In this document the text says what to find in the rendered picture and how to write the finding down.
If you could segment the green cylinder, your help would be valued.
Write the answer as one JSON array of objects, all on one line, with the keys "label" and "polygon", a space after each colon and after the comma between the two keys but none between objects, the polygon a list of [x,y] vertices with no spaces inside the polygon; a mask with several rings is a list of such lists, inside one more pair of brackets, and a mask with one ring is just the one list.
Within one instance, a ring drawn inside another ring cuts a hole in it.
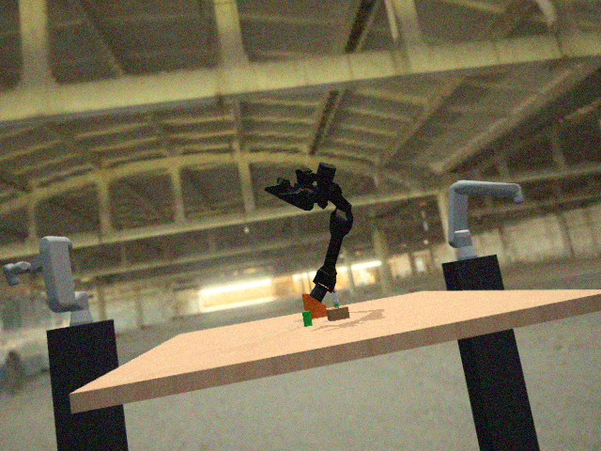
[{"label": "green cylinder", "polygon": [[302,318],[303,318],[303,324],[304,327],[308,327],[308,326],[312,326],[312,318],[311,318],[311,312],[310,311],[304,311],[302,312]]}]

